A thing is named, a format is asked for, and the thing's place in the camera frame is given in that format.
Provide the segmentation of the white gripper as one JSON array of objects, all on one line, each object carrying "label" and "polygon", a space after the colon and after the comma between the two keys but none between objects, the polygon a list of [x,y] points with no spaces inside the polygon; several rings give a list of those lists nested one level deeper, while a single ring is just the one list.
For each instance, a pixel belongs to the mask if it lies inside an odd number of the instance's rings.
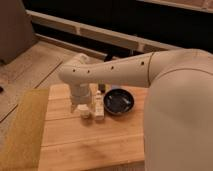
[{"label": "white gripper", "polygon": [[[85,110],[91,113],[91,106],[88,105],[92,101],[92,93],[88,84],[73,84],[69,86],[70,98],[74,105],[86,104]],[[71,105],[70,113],[74,113],[75,106]]]}]

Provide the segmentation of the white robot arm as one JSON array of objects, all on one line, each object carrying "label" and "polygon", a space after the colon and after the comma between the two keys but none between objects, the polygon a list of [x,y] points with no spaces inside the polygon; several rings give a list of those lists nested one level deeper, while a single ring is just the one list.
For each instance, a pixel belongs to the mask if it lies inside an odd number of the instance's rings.
[{"label": "white robot arm", "polygon": [[74,104],[91,101],[90,83],[146,87],[146,171],[213,171],[213,54],[200,49],[151,52],[91,64],[78,54],[59,77]]}]

